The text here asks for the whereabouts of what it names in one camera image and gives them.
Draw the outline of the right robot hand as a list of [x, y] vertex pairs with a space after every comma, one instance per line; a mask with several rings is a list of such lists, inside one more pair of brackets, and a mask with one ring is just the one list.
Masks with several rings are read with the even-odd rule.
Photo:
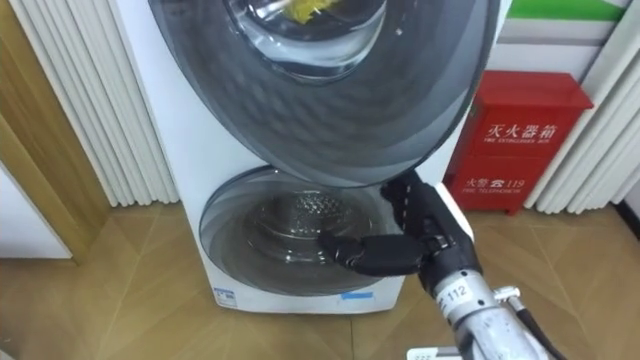
[[431, 296], [457, 271], [482, 271], [472, 236], [455, 219], [444, 196], [416, 172], [383, 184], [380, 194], [391, 204], [401, 232], [355, 238], [323, 231], [317, 243], [331, 260], [372, 277], [416, 274]]

